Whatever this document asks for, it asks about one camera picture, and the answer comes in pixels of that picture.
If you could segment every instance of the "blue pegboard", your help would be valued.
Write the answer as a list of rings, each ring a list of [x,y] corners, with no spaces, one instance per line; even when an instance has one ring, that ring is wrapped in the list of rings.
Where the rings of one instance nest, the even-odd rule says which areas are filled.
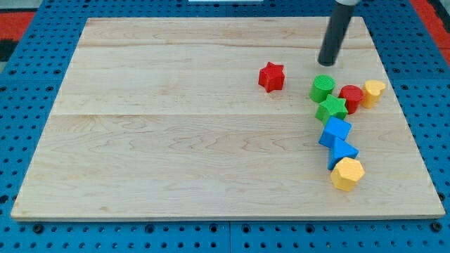
[[[16,223],[9,213],[88,17],[327,16],[332,1],[188,5],[185,0],[44,0],[0,74],[0,252],[448,252],[450,220]],[[450,202],[450,70],[406,0],[356,9],[436,185]]]

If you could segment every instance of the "wood plank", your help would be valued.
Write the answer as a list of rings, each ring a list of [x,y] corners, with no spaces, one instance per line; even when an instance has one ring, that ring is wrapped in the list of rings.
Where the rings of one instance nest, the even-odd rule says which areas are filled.
[[[327,18],[90,18],[11,213],[19,221],[422,219],[444,214],[361,18],[334,67]],[[285,65],[282,91],[257,85]],[[366,175],[336,190],[308,98],[380,79],[348,141]]]

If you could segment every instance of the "red star block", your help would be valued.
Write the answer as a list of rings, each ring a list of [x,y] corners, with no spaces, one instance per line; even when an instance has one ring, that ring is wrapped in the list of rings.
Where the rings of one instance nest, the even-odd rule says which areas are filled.
[[[283,68],[283,65],[267,63],[267,66],[259,71],[258,84],[263,86],[267,93],[281,90],[284,82]]]

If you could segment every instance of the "plastic block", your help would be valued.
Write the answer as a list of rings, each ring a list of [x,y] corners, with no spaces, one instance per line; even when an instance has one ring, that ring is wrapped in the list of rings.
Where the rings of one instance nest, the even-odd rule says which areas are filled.
[[[365,173],[360,161],[344,157],[336,164],[330,177],[337,189],[351,191]]]
[[[339,98],[345,98],[345,107],[349,114],[353,114],[358,109],[359,104],[364,98],[363,91],[355,85],[344,86],[339,93]]]
[[[316,118],[322,121],[323,125],[326,126],[331,116],[344,119],[345,116],[347,116],[347,113],[345,98],[336,98],[335,96],[328,94],[325,101],[319,103]]]
[[[267,63],[267,66],[259,71],[258,84],[269,93],[273,90],[281,90],[284,83],[283,65]]]
[[[314,78],[309,97],[314,102],[320,103],[326,99],[328,94],[333,92],[335,84],[335,80],[332,77],[326,74],[320,74]]]
[[[359,150],[348,144],[344,140],[335,137],[333,145],[328,151],[328,169],[332,170],[335,165],[344,157],[356,158]]]
[[[332,116],[322,131],[319,144],[331,148],[336,137],[345,141],[351,128],[352,125],[350,123]]]
[[[383,91],[386,89],[386,84],[378,80],[368,80],[364,83],[363,93],[364,98],[361,105],[365,108],[372,108],[379,100]]]

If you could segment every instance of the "red block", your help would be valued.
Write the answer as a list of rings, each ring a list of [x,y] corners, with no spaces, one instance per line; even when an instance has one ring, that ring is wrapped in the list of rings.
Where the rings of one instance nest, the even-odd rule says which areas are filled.
[[[346,85],[340,90],[339,97],[346,99],[345,107],[349,111],[348,114],[352,114],[358,109],[359,104],[364,98],[364,93],[355,85]]]
[[[258,84],[263,86],[267,93],[283,89],[283,68],[283,65],[267,63],[267,66],[259,71]]]

